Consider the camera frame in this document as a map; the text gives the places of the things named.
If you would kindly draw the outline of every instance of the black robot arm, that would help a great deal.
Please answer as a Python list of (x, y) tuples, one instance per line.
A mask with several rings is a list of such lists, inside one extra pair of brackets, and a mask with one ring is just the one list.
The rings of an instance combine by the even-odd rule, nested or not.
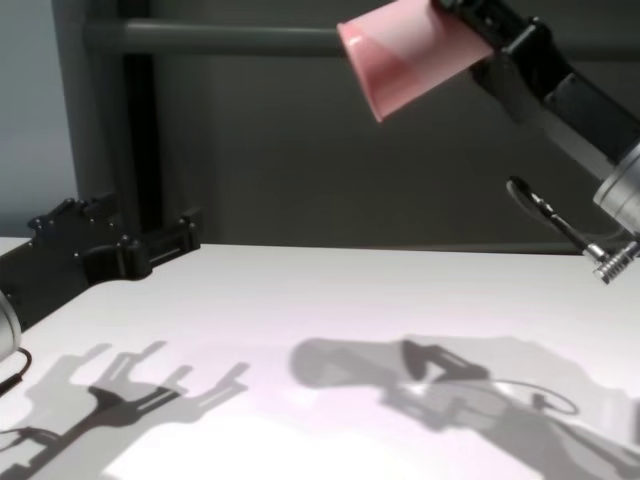
[(21, 332), (89, 288), (143, 279), (200, 247), (197, 210), (142, 238), (118, 225), (116, 210), (113, 195), (68, 199), (29, 222), (31, 241), (0, 256), (0, 360), (18, 348)]
[(640, 253), (640, 120), (574, 70), (538, 18), (525, 19), (501, 0), (436, 0), (494, 49), (471, 68), (473, 79), (517, 122), (541, 130), (601, 182), (594, 201), (633, 237), (605, 252), (577, 235), (521, 179), (510, 193), (596, 263), (605, 283)]

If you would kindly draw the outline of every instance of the black mount bracket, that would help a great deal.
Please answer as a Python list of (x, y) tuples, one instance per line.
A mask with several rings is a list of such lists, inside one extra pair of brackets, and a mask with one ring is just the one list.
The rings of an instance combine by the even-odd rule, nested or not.
[(29, 227), (33, 239), (0, 256), (0, 291), (25, 331), (100, 283), (141, 280), (153, 268), (200, 248), (198, 210), (175, 225), (134, 238), (113, 220), (114, 195), (67, 199)]

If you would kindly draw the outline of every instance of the metal connector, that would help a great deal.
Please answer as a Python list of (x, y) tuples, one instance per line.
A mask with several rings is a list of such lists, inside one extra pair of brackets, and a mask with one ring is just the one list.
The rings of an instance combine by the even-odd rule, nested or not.
[(605, 284), (609, 285), (635, 261), (639, 254), (640, 244), (633, 241), (624, 249), (605, 260), (593, 273)]

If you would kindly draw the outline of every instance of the silver cylinder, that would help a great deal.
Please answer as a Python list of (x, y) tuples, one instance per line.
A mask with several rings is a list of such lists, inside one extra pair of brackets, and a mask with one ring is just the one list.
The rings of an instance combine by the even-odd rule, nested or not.
[(629, 232), (640, 235), (640, 144), (602, 184), (593, 201)]
[(21, 333), (18, 316), (7, 297), (0, 291), (0, 361), (18, 349)]

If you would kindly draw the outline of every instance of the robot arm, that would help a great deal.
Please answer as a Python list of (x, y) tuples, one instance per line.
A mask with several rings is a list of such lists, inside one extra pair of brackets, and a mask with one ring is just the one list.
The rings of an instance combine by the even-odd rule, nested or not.
[[(196, 210), (141, 238), (118, 224), (117, 213), (113, 195), (92, 202), (68, 199), (29, 222), (31, 241), (0, 255), (0, 361), (18, 349), (22, 332), (89, 288), (141, 280), (200, 247)], [(3, 391), (0, 385), (0, 396)]]
[(509, 193), (610, 283), (640, 253), (640, 121), (577, 73), (539, 19), (502, 0), (402, 0), (338, 25), (378, 119), (465, 69), (517, 122), (541, 130), (601, 182), (595, 202), (633, 237), (606, 252), (521, 179)]
[[(471, 67), (473, 79), (518, 123), (542, 130), (602, 182), (594, 201), (633, 237), (640, 235), (640, 121), (577, 73), (537, 18), (519, 17), (501, 0), (437, 0), (494, 50)], [(607, 254), (537, 196), (522, 180), (508, 183), (512, 195), (591, 258), (605, 283), (640, 253), (632, 241)]]

